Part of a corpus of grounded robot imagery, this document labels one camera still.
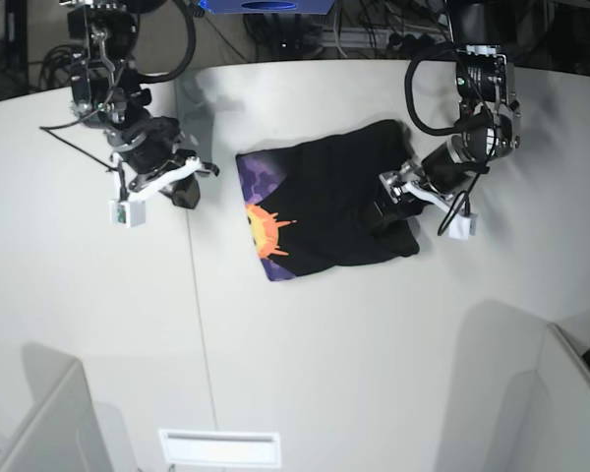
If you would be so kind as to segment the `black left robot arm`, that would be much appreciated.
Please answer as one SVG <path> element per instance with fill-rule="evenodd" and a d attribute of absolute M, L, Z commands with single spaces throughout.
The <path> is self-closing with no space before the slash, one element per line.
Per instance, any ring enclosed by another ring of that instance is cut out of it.
<path fill-rule="evenodd" d="M 439 234 L 466 240 L 474 235 L 478 216 L 470 196 L 493 161 L 520 146 L 520 103 L 515 65 L 508 50 L 517 42 L 515 15 L 509 1 L 447 1 L 448 31 L 442 41 L 416 51 L 404 78 L 411 122 L 424 134 L 443 137 L 421 161 L 407 159 L 399 169 L 380 175 L 382 189 L 370 218 L 377 230 L 418 215 L 433 206 L 444 214 Z M 413 82 L 426 60 L 451 55 L 459 96 L 458 119 L 434 128 L 418 115 Z"/>

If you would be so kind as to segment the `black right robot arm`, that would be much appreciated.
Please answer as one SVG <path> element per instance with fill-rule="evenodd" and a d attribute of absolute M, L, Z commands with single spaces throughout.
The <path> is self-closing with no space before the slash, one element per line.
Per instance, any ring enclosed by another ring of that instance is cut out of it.
<path fill-rule="evenodd" d="M 74 124 L 103 132 L 111 154 L 103 161 L 116 180 L 124 206 L 161 194 L 172 204 L 195 208 L 201 198 L 198 176 L 218 175 L 213 163 L 182 146 L 178 119 L 148 111 L 150 86 L 176 80 L 190 65 L 197 35 L 191 5 L 175 2 L 186 29 L 186 48 L 170 72 L 138 71 L 134 50 L 139 17 L 161 7 L 159 1 L 69 1 L 69 36 L 78 47 L 69 68 Z"/>

